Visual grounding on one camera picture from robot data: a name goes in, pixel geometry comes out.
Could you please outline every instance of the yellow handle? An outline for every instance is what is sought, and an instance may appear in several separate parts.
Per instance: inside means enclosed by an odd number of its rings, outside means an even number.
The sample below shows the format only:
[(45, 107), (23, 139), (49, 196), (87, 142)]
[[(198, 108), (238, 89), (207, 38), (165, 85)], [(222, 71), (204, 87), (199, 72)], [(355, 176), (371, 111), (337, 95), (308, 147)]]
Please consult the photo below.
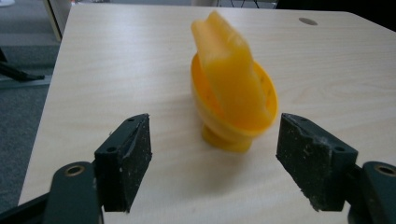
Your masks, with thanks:
[(195, 21), (191, 29), (203, 73), (224, 119), (246, 130), (268, 125), (272, 118), (247, 41), (217, 11), (205, 21)]

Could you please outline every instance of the screw hole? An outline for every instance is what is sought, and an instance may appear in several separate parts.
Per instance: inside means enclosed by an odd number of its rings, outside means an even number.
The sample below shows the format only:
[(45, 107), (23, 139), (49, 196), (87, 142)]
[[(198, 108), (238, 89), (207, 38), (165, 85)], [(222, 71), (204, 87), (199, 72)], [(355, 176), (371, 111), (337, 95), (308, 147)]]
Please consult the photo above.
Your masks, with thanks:
[(337, 150), (337, 151), (346, 151), (343, 147), (336, 147), (335, 150)]
[(389, 175), (392, 177), (396, 177), (396, 170), (394, 168), (384, 166), (384, 165), (377, 165), (375, 167), (375, 169), (382, 175)]
[(311, 155), (312, 153), (314, 153), (314, 150), (313, 150), (311, 147), (306, 147), (306, 148), (304, 149), (304, 153), (305, 153), (307, 156), (309, 156), (309, 155)]
[(116, 150), (117, 150), (116, 147), (108, 147), (108, 148), (106, 149), (107, 152), (114, 152), (114, 151), (116, 151)]
[(64, 174), (66, 176), (75, 176), (75, 175), (80, 175), (82, 172), (84, 172), (85, 167), (82, 165), (74, 165), (66, 169)]
[(299, 18), (298, 20), (308, 25), (318, 25), (317, 22), (310, 20), (308, 18)]

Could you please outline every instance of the gray carpet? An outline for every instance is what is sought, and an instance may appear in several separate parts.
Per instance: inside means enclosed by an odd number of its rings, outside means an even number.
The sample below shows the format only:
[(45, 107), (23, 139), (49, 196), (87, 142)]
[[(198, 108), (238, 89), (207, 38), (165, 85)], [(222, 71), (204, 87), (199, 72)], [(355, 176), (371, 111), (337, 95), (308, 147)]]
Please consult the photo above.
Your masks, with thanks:
[[(0, 7), (0, 48), (10, 65), (51, 75), (59, 45), (42, 0)], [(48, 88), (0, 89), (0, 213), (18, 205)]]

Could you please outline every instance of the wooden table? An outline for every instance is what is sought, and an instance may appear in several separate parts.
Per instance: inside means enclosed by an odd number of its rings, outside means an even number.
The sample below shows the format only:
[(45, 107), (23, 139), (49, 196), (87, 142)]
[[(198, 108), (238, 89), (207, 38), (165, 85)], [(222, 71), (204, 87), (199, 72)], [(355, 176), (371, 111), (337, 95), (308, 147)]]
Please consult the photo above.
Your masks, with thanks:
[[(107, 223), (347, 223), (315, 212), (276, 159), (279, 116), (246, 154), (201, 139), (190, 89), (191, 22), (211, 7), (73, 7), (20, 203), (150, 113), (153, 160), (131, 214)], [(280, 112), (313, 120), (366, 161), (396, 164), (396, 34), (345, 12), (217, 8), (275, 82)], [(301, 22), (300, 18), (318, 25)]]

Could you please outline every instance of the yellow cup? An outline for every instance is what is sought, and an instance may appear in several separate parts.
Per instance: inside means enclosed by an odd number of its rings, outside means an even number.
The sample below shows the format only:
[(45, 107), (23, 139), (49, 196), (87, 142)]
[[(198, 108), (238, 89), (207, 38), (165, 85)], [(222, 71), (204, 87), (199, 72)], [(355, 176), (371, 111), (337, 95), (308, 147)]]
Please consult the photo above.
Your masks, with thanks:
[(195, 54), (191, 62), (191, 91), (198, 111), (198, 115), (204, 122), (202, 136), (214, 147), (233, 152), (246, 152), (252, 140), (267, 130), (276, 119), (277, 96), (276, 89), (267, 73), (262, 67), (254, 62), (253, 70), (260, 78), (262, 91), (266, 96), (266, 110), (268, 119), (260, 128), (242, 129), (232, 125), (222, 115), (217, 99), (209, 86), (209, 81), (200, 65), (198, 54)]

